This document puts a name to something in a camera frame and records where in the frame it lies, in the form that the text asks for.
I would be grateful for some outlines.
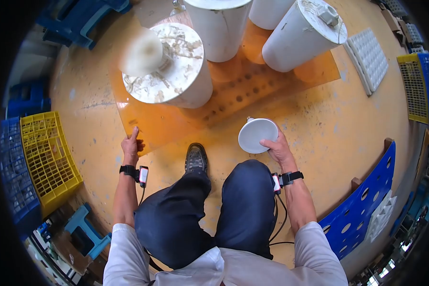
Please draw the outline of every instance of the white shirt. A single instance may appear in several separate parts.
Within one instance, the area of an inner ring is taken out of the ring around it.
[[[321,226],[309,222],[295,241],[295,268],[247,251],[214,247],[188,266],[155,274],[154,286],[197,285],[337,285],[347,286],[345,272],[329,246]],[[126,224],[113,226],[103,285],[148,285],[149,256],[143,252],[135,230]]]

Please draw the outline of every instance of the yellow plastic crate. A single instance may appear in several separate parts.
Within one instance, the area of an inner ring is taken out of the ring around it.
[[[426,84],[418,54],[398,56],[397,62],[407,95],[409,119],[429,124]]]
[[[22,146],[41,212],[46,218],[82,184],[57,111],[20,119]]]

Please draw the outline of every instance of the shirt sleeve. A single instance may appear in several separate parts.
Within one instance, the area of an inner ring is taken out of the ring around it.
[[[325,285],[348,285],[345,271],[317,222],[301,227],[295,240],[296,267],[315,271]]]
[[[103,285],[148,285],[149,256],[143,252],[135,230],[124,223],[113,226]]]

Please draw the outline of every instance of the translucent orange sheet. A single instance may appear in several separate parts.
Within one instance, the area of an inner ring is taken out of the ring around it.
[[[187,12],[162,22],[181,22],[192,26]],[[140,128],[146,142],[142,155],[198,130],[221,123],[246,106],[267,100],[270,94],[289,96],[340,78],[330,51],[287,73],[269,68],[261,51],[272,31],[255,26],[249,19],[237,55],[224,63],[209,62],[213,82],[211,99],[197,109],[164,104],[147,104],[134,99],[125,89],[122,74],[112,61],[109,76],[119,114],[127,134]]]

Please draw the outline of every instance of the blue stool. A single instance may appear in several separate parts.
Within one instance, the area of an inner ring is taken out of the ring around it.
[[[36,22],[52,31],[45,33],[44,40],[66,46],[73,42],[92,50],[96,43],[87,35],[98,21],[110,10],[125,14],[131,8],[129,0],[51,0]]]
[[[48,78],[41,78],[13,86],[10,96],[14,98],[8,100],[8,118],[51,111],[51,99],[43,98],[47,82]]]
[[[100,252],[111,242],[111,232],[105,236],[101,237],[100,234],[93,228],[93,226],[86,220],[86,215],[91,211],[91,206],[88,203],[80,206],[78,210],[72,215],[69,219],[67,225],[65,225],[65,230],[73,233],[77,227],[86,234],[87,237],[92,241],[94,246],[87,253],[92,260],[99,256]]]

